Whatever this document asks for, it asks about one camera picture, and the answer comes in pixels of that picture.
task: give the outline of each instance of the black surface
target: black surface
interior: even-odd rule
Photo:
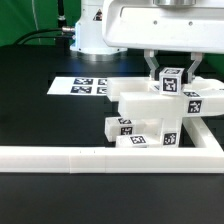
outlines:
[[[99,65],[53,47],[3,47],[0,64],[0,145],[103,145],[116,105],[47,96],[49,74],[145,71],[142,56]],[[223,175],[0,174],[0,224],[223,224],[223,207]]]
[[[47,95],[52,74],[144,75],[140,56],[96,63],[54,47],[2,47],[0,61],[0,145],[103,146],[104,118],[113,105],[106,97]]]
[[[223,175],[0,175],[4,224],[223,224]]]

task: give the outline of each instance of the green backdrop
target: green backdrop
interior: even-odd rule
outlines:
[[[57,27],[57,0],[35,0],[39,29]],[[81,0],[64,0],[68,25],[80,18]],[[11,44],[20,36],[36,30],[32,0],[0,0],[0,46]],[[41,40],[41,44],[50,43]],[[224,74],[224,56],[208,54],[206,60]]]

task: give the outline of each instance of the rectangular white block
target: rectangular white block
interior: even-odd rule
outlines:
[[[185,114],[183,117],[217,116],[224,114],[223,90],[184,91],[184,102]]]
[[[121,93],[118,112],[125,119],[173,118],[183,115],[182,97],[158,92]]]
[[[70,173],[105,173],[105,148],[80,148],[69,155]]]
[[[157,135],[118,136],[116,139],[116,148],[156,148],[160,146],[160,138]]]
[[[0,172],[69,173],[65,148],[0,147]]]
[[[108,78],[107,96],[110,101],[118,101],[121,92],[147,92],[149,77]]]
[[[223,153],[202,148],[114,149],[107,173],[223,173]]]
[[[163,148],[177,148],[180,141],[182,117],[163,119],[160,131],[160,142]]]

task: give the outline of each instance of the white block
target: white block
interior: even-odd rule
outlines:
[[[143,134],[158,135],[161,131],[162,119],[143,120],[145,122],[145,129]]]
[[[164,68],[159,73],[160,94],[180,95],[182,90],[182,75],[184,68]]]
[[[149,77],[108,78],[107,96],[110,101],[118,101],[121,92],[147,92]]]
[[[183,97],[136,92],[121,93],[118,112],[125,119],[157,119],[181,117],[183,108]]]
[[[223,173],[223,152],[203,148],[113,149],[107,173]]]
[[[145,123],[141,120],[124,120],[121,117],[108,117],[105,121],[105,135],[109,142],[116,141],[119,135],[142,134]]]
[[[217,116],[224,114],[223,90],[197,90],[193,96],[185,95],[185,114],[183,117]]]
[[[105,148],[80,148],[69,155],[70,173],[105,173]]]
[[[197,90],[218,90],[224,87],[224,83],[216,79],[203,79],[197,76],[191,84],[185,84],[184,88]]]
[[[69,173],[65,148],[0,147],[0,172]]]
[[[179,146],[181,126],[182,117],[163,119],[160,132],[162,147],[177,148]]]
[[[157,135],[118,136],[116,139],[116,148],[156,148],[160,146],[159,136]]]

